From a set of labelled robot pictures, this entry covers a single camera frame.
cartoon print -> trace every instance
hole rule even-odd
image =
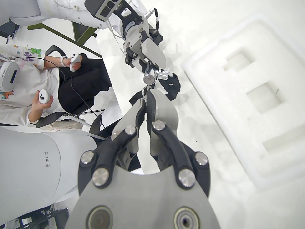
[[[22,69],[24,67],[24,65],[26,64],[26,62],[24,60],[20,60],[18,62],[20,69]]]
[[[8,59],[8,58],[4,57],[4,56],[3,56],[3,55],[1,55],[1,54],[0,54],[0,57],[3,57],[3,58],[5,58],[5,59]],[[13,60],[13,58],[12,58],[12,57],[9,57],[9,59],[10,59],[10,60]],[[3,60],[3,59],[0,59],[0,61],[1,61],[1,62],[6,62],[6,60]]]
[[[10,92],[0,92],[0,94],[3,95],[2,99],[9,99],[10,95],[14,95],[14,91],[10,91]]]
[[[26,52],[24,55],[27,57],[26,59],[22,58],[24,61],[34,61],[34,59],[30,58],[32,54]]]
[[[8,59],[7,57],[4,57],[2,54],[0,54],[0,57],[1,57],[1,58],[4,58],[4,59]]]
[[[34,49],[34,48],[31,48],[31,49],[28,49],[28,50],[31,51],[32,54],[37,54],[39,58],[41,57],[42,50]]]

person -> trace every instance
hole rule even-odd
[[[14,58],[20,74],[14,90],[0,92],[0,123],[33,126],[53,112],[73,112],[83,100],[112,87],[104,62],[88,59],[85,54],[81,54],[80,63],[73,65],[76,71],[71,72],[71,58],[61,62],[61,58],[45,57],[41,49],[0,45],[0,66]],[[38,99],[42,89],[51,95],[46,104]]]

black pants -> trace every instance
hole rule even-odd
[[[71,72],[68,67],[60,67],[60,85],[58,99],[63,109],[69,113],[76,110],[83,100],[94,98],[100,91],[108,91],[112,87],[106,67],[101,59],[88,59],[81,54],[81,67]]]

wrist strap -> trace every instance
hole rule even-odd
[[[67,67],[67,66],[63,63],[63,59],[64,59],[64,58],[68,58],[68,57],[61,57],[61,58],[60,58],[60,63],[61,63],[62,66]]]

white table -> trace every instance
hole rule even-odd
[[[305,46],[305,0],[141,0],[160,14],[160,44],[168,70],[176,73],[181,92],[173,101],[179,114],[178,137],[203,151],[211,165],[210,203],[223,229],[305,228],[305,177],[258,191],[248,179],[226,138],[181,69],[181,63],[249,14],[262,10],[294,40]],[[129,99],[144,87],[143,75],[124,62],[110,31],[97,37],[123,114]],[[157,172],[149,156],[149,136],[140,130],[139,160],[145,174]]]

